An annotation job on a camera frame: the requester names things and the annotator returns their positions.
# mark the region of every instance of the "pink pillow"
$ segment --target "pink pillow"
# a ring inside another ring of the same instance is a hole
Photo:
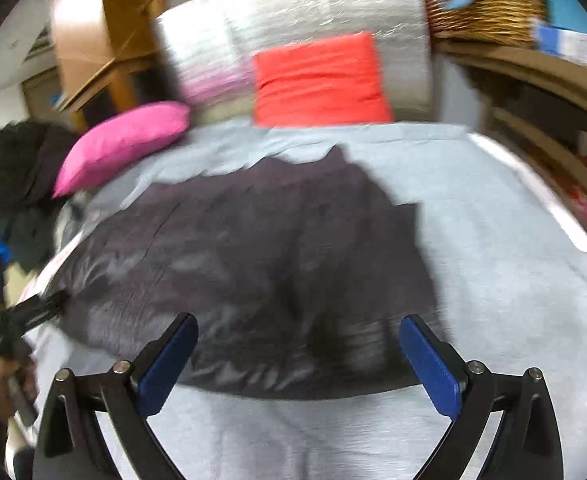
[[[54,197],[100,186],[129,164],[179,139],[189,126],[189,107],[171,101],[144,105],[84,134],[58,173]]]

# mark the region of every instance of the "dark gray cloth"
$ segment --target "dark gray cloth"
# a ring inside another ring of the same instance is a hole
[[[307,164],[265,158],[150,186],[81,242],[49,290],[72,295],[68,335],[125,358],[194,314],[186,384],[280,399],[380,392],[416,383],[400,319],[437,320],[414,217],[338,148]]]

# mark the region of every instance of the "wicker basket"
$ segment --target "wicker basket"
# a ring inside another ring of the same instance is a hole
[[[474,0],[464,9],[446,10],[440,0],[425,0],[433,36],[532,46],[533,19],[546,16],[545,0]]]

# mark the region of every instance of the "gray bedsheet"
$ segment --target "gray bedsheet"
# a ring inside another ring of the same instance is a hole
[[[127,206],[154,181],[225,173],[266,155],[308,161],[343,146],[398,203],[422,202],[419,240],[443,322],[465,360],[494,372],[538,366],[554,402],[565,478],[587,477],[587,252],[507,165],[462,126],[389,124],[265,130],[234,121],[193,130],[97,195],[93,220]],[[36,344],[39,404],[62,366],[83,374],[114,361],[51,325]],[[499,415],[490,418],[465,478],[476,478]],[[134,478],[108,420],[123,478]],[[409,479],[448,426],[421,386],[323,401],[254,400],[176,387],[150,419],[186,478]]]

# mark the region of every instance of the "metal screw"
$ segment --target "metal screw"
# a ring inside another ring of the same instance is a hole
[[[485,371],[485,365],[480,361],[469,361],[467,366],[472,374],[481,374]]]
[[[118,361],[114,365],[114,372],[117,374],[124,374],[129,371],[129,368],[132,367],[132,364],[129,361]]]
[[[62,383],[63,381],[66,381],[67,379],[69,379],[69,376],[72,373],[70,372],[69,368],[62,368],[61,370],[58,370],[56,372],[55,378],[56,381],[58,381],[59,383]]]
[[[534,381],[542,379],[542,371],[539,368],[529,368],[529,375],[531,375]]]

